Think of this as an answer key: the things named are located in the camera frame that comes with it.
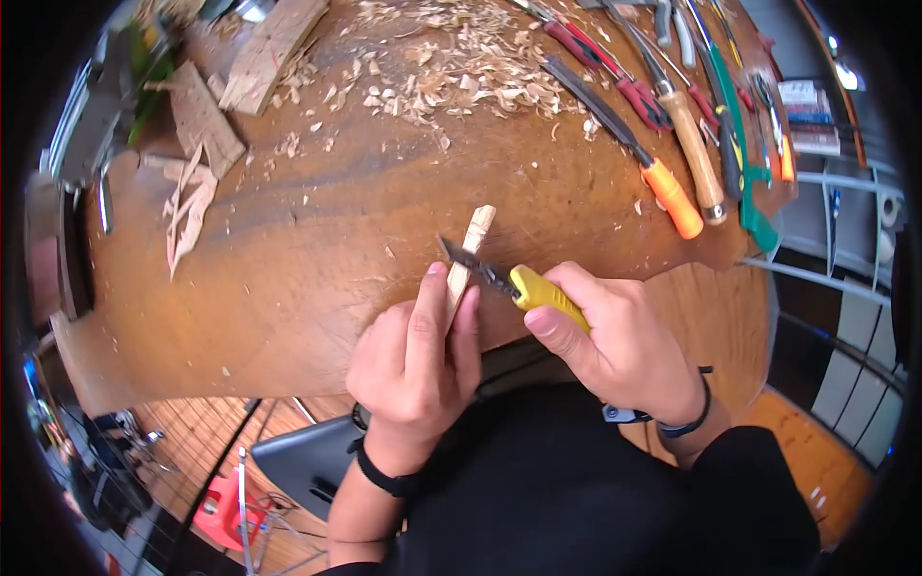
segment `orange handle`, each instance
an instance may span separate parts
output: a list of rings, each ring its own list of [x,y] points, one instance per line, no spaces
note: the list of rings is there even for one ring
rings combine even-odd
[[[650,184],[659,203],[672,217],[672,221],[679,230],[679,235],[685,240],[691,240],[701,234],[704,229],[701,214],[689,201],[679,181],[663,166],[659,158],[653,159],[653,166],[650,168],[641,168],[640,173],[643,174],[646,183]]]
[[[781,180],[794,181],[794,158],[791,156],[791,143],[787,134],[781,135]]]

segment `hand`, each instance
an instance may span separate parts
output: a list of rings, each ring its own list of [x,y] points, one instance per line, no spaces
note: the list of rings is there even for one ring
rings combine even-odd
[[[548,306],[529,311],[525,324],[586,388],[613,406],[643,410],[667,426],[688,424],[702,414],[698,369],[656,317],[642,282],[596,278],[573,262],[551,268],[544,277],[583,310],[590,333]]]
[[[445,264],[432,264],[415,301],[392,306],[365,330],[346,375],[346,388],[372,413],[365,452],[391,477],[422,468],[480,383],[480,291],[461,299],[447,358],[447,279]]]

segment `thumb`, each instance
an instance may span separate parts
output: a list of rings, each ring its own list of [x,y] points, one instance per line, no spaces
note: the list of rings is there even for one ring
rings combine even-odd
[[[598,349],[570,316],[550,306],[539,306],[526,313],[525,326],[538,342],[561,357],[580,380],[596,371]]]

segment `black shirt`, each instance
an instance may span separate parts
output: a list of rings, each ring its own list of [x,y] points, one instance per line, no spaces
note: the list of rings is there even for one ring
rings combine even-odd
[[[690,471],[637,449],[579,384],[474,406],[371,574],[797,573],[819,533],[771,431],[737,427]]]

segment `black strap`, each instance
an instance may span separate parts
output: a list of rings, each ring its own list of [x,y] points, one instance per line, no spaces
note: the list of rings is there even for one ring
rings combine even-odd
[[[690,432],[696,431],[704,421],[707,419],[707,415],[711,412],[711,387],[707,385],[707,380],[704,379],[705,373],[710,373],[713,369],[709,366],[699,367],[698,371],[702,374],[701,384],[704,386],[704,410],[697,420],[691,424],[686,424],[685,426],[665,426],[662,422],[658,422],[659,431],[662,432],[663,436],[666,438],[678,438],[679,436],[684,436]]]
[[[364,436],[353,441],[346,449],[346,453],[355,453],[356,460],[359,462],[359,469],[365,477],[368,478],[372,484],[394,498],[407,498],[413,496],[420,488],[419,472],[409,476],[397,476],[396,478],[392,478],[381,470],[378,470],[375,465],[372,464],[372,460],[368,457],[368,453],[365,452]]]

